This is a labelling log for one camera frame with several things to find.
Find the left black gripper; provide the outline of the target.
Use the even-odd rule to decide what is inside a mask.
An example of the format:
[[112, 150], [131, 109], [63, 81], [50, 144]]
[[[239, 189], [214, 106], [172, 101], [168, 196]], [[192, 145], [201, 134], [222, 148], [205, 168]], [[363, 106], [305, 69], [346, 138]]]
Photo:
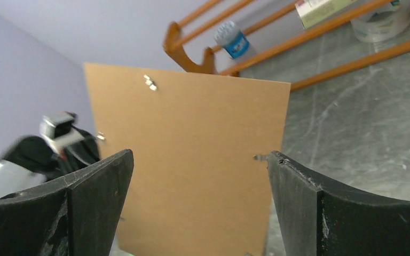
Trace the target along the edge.
[[73, 141], [64, 142], [59, 149], [59, 165], [69, 174], [100, 161], [96, 138], [82, 129], [72, 129]]

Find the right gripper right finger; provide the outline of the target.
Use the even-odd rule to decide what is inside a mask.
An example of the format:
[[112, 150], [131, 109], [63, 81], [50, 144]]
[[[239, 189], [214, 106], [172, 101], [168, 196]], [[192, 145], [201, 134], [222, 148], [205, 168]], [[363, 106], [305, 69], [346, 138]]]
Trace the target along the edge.
[[278, 151], [267, 170], [287, 255], [410, 255], [410, 201], [351, 187]]

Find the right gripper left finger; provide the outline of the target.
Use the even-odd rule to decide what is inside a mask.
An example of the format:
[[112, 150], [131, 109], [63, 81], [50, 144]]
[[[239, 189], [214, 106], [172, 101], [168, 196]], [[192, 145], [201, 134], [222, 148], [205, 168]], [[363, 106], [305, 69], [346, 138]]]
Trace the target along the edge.
[[0, 198], [0, 255], [109, 255], [133, 168], [124, 149]]

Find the brown cardboard backing board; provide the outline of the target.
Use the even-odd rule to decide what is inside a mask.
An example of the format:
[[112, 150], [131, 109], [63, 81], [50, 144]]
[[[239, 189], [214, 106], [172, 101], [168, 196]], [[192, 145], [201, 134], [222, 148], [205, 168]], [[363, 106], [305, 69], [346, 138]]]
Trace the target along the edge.
[[117, 227], [134, 255], [262, 255], [290, 84], [86, 63], [102, 157], [133, 152]]

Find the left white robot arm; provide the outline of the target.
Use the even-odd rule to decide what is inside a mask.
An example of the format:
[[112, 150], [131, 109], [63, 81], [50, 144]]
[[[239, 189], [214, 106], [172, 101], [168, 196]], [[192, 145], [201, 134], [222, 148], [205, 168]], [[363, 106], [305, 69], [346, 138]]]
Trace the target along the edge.
[[85, 130], [81, 141], [55, 152], [44, 138], [22, 137], [0, 156], [0, 199], [67, 175], [100, 161], [95, 138]]

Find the orange wooden shelf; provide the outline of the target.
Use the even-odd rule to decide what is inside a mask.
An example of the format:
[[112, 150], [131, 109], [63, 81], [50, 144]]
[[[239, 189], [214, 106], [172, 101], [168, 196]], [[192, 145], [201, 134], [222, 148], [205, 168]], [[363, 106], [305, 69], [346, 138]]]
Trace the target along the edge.
[[[204, 24], [197, 27], [192, 32], [188, 33], [187, 35], [182, 34], [182, 28], [187, 26], [192, 21], [198, 19], [204, 13], [210, 11], [213, 7], [215, 7], [219, 3], [220, 3], [219, 1], [206, 1], [204, 4], [202, 4], [192, 13], [190, 13], [188, 16], [181, 19], [180, 22], [175, 22], [175, 21], [171, 22], [167, 29], [164, 42], [163, 42], [163, 49], [165, 53], [174, 62], [176, 62], [180, 67], [182, 67], [186, 72], [203, 73], [203, 74], [216, 74], [217, 73], [216, 66], [215, 66], [215, 53], [221, 50], [221, 46], [215, 45], [213, 47], [205, 48], [203, 52], [203, 62], [201, 64], [197, 64], [193, 62], [187, 56], [186, 52], [184, 51], [183, 46], [184, 44], [195, 39], [199, 35], [209, 30], [214, 25], [230, 17], [235, 12], [241, 10], [242, 8], [251, 4], [252, 2], [251, 1], [238, 1], [235, 4], [231, 5], [230, 7], [226, 8], [224, 11], [222, 11], [221, 13], [219, 13], [212, 19], [208, 20]], [[249, 58], [246, 61], [243, 61], [240, 64], [231, 66], [219, 72], [219, 74], [224, 75], [224, 76], [238, 76], [239, 72], [245, 68], [258, 64], [276, 54], [293, 49], [299, 46], [300, 44], [310, 41], [320, 35], [323, 35], [326, 32], [329, 32], [339, 26], [342, 26], [350, 22], [351, 19], [354, 19], [368, 11], [372, 11], [377, 7], [381, 7], [383, 4], [385, 4], [385, 1], [371, 1], [369, 3], [362, 5], [361, 7], [355, 8], [354, 10], [347, 11], [314, 28], [306, 30], [302, 34], [295, 36], [292, 39], [289, 39], [284, 43], [278, 44], [268, 50], [258, 53], [255, 56]], [[319, 73], [310, 78], [296, 82], [291, 86], [291, 90], [293, 91], [299, 90], [304, 87], [313, 85], [315, 83], [326, 81], [331, 78], [338, 77], [338, 76], [347, 74], [349, 72], [368, 67], [370, 65], [397, 57], [401, 54], [405, 54], [408, 52], [410, 52], [410, 41], [401, 43], [387, 50], [374, 53], [372, 55], [363, 57], [361, 59], [355, 60], [353, 62], [339, 66], [337, 68], [331, 69], [329, 71]]]

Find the blue white tape roll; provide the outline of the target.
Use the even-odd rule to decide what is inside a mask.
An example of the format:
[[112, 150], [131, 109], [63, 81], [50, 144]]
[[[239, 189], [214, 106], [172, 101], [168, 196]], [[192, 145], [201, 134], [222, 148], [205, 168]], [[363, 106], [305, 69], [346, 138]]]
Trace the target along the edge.
[[230, 20], [220, 24], [214, 33], [214, 40], [236, 63], [247, 60], [256, 53], [243, 31]]

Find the white red small box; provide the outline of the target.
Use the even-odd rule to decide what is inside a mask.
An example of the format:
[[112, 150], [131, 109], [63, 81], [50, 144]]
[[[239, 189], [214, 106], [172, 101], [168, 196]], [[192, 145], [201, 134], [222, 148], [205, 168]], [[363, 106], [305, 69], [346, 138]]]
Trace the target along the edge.
[[304, 29], [308, 29], [352, 5], [352, 0], [300, 0], [295, 3]]

